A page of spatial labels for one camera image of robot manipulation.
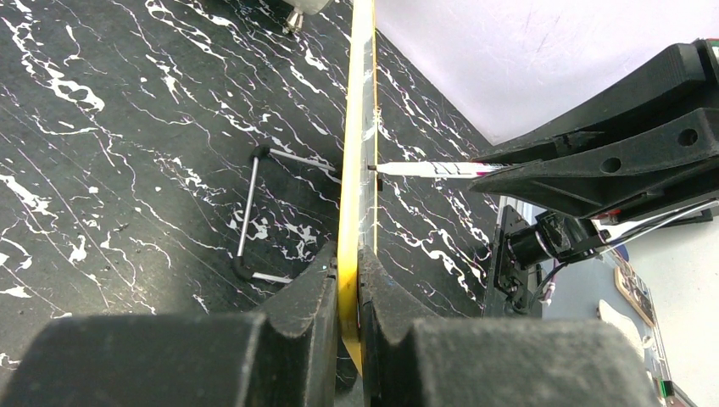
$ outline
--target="cable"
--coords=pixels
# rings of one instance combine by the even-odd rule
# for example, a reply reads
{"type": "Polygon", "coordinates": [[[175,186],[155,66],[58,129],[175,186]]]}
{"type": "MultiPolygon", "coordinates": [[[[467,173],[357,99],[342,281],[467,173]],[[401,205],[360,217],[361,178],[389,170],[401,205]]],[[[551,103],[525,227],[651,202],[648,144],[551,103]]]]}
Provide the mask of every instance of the cable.
{"type": "Polygon", "coordinates": [[[532,296],[529,298],[529,304],[527,305],[526,309],[518,308],[516,304],[512,302],[512,310],[514,310],[517,314],[521,315],[529,314],[532,311],[532,308],[534,308],[534,304],[543,294],[544,288],[547,287],[547,284],[549,284],[549,282],[552,281],[552,279],[557,275],[557,273],[559,273],[560,270],[565,268],[566,266],[567,263],[561,263],[549,272],[549,274],[542,280],[542,282],[539,283],[537,289],[534,290],[534,293],[532,293],[532,296]]]}
{"type": "Polygon", "coordinates": [[[552,281],[553,278],[557,275],[557,273],[560,272],[561,269],[567,267],[568,263],[561,263],[557,265],[552,271],[547,274],[547,276],[542,280],[542,282],[539,283],[539,286],[536,290],[534,290],[534,293],[532,293],[532,297],[529,299],[529,305],[527,306],[527,311],[531,311],[532,308],[534,308],[534,304],[537,302],[539,297],[544,294],[544,288],[547,287],[547,284],[552,281]]]}
{"type": "Polygon", "coordinates": [[[666,224],[668,224],[668,223],[672,223],[674,220],[677,220],[677,219],[682,218],[682,217],[684,217],[684,216],[686,216],[686,215],[691,215],[691,214],[694,213],[694,212],[698,212],[698,211],[701,211],[701,210],[704,210],[704,209],[707,209],[707,208],[711,208],[711,207],[714,207],[714,206],[717,206],[717,205],[719,205],[719,201],[716,201],[716,200],[712,199],[712,200],[709,201],[709,202],[705,202],[705,203],[702,203],[702,204],[698,204],[698,205],[695,205],[694,207],[689,207],[688,209],[685,209],[685,210],[679,212],[679,213],[676,214],[676,215],[662,218],[662,220],[660,220],[660,222],[657,223],[657,224],[655,224],[655,225],[652,225],[652,226],[648,226],[648,225],[647,225],[647,226],[644,226],[644,227],[639,228],[639,231],[636,231],[636,232],[632,233],[630,236],[627,236],[627,237],[619,237],[618,239],[616,239],[615,241],[613,241],[613,242],[618,241],[616,244],[613,244],[612,246],[610,246],[610,247],[607,248],[606,250],[602,251],[600,254],[607,253],[607,252],[609,252],[610,250],[612,250],[613,248],[616,248],[617,246],[621,246],[621,245],[624,244],[624,243],[631,242],[632,240],[636,239],[637,237],[646,235],[647,233],[649,233],[649,232],[651,232],[651,231],[653,231],[653,230],[655,230],[655,229],[659,229],[660,227],[662,227],[662,226],[664,226],[664,225],[666,225],[666,224]]]}

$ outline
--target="black marble surface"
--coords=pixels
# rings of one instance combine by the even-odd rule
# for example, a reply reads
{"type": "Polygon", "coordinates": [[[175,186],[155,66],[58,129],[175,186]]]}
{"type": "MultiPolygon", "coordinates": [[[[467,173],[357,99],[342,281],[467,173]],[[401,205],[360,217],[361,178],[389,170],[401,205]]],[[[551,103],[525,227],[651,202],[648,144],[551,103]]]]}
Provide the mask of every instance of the black marble surface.
{"type": "MultiPolygon", "coordinates": [[[[267,143],[342,159],[351,9],[282,32],[283,3],[0,2],[0,387],[68,315],[252,309],[281,288],[231,271],[267,143]]],[[[487,142],[378,37],[381,161],[457,160],[487,142]]],[[[379,257],[441,315],[481,313],[495,199],[389,178],[379,257]]],[[[262,163],[245,257],[296,276],[337,239],[339,180],[262,163]]]]}

